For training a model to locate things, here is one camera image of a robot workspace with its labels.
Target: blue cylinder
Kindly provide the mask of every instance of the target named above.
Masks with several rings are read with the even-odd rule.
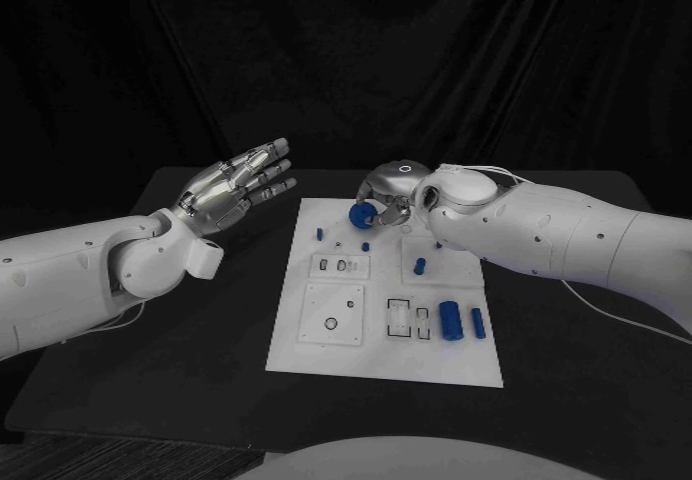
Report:
[[[422,275],[422,272],[425,271],[425,259],[419,258],[415,262],[415,268],[414,268],[414,273],[417,275]]]
[[[372,203],[363,202],[360,205],[353,204],[349,210],[349,220],[355,227],[366,230],[372,227],[365,223],[365,220],[369,217],[373,217],[378,214],[378,209]]]
[[[440,304],[440,320],[443,322],[444,339],[461,340],[464,331],[461,330],[461,315],[457,302],[443,302]]]
[[[473,329],[476,330],[476,338],[486,338],[486,328],[483,327],[483,316],[480,308],[471,308]]]

